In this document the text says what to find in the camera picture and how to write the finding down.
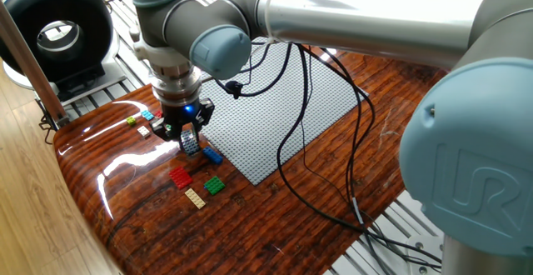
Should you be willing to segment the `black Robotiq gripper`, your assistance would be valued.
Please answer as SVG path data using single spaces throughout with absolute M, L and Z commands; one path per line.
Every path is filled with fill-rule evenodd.
M 180 139 L 182 127 L 189 123 L 199 133 L 206 126 L 215 110 L 215 104 L 210 98 L 197 99 L 184 106 L 169 106 L 162 104 L 163 118 L 154 117 L 149 121 L 155 135 L 165 141 Z

